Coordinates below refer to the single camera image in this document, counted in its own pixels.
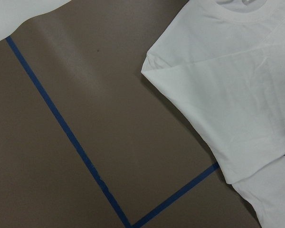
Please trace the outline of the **white long-sleeve printed shirt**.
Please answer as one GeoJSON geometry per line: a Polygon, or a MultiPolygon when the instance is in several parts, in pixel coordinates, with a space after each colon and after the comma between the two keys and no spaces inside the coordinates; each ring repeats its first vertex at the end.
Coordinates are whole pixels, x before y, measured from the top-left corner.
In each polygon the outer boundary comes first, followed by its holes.
{"type": "Polygon", "coordinates": [[[142,74],[188,119],[264,228],[285,228],[285,0],[190,0],[142,74]]]}

